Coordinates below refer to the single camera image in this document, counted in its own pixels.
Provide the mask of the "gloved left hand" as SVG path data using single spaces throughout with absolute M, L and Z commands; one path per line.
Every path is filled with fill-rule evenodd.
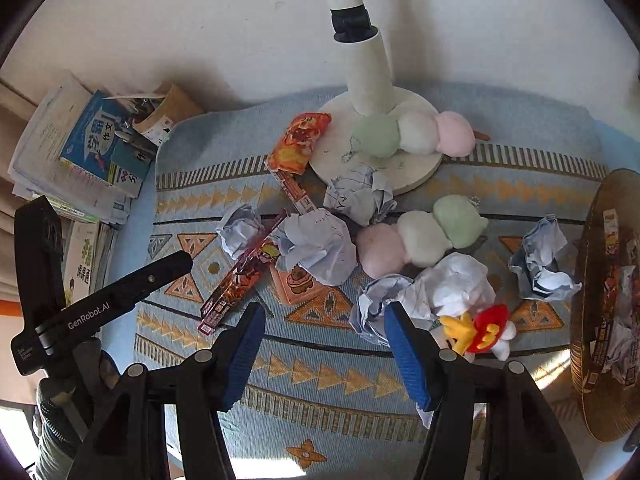
M 38 443 L 34 479 L 66 479 L 78 448 L 92 424 L 82 417 L 80 404 L 99 408 L 119 381 L 120 373 L 112 357 L 102 349 L 99 338 L 91 337 L 72 352 L 78 378 L 40 380 L 37 406 L 42 429 Z

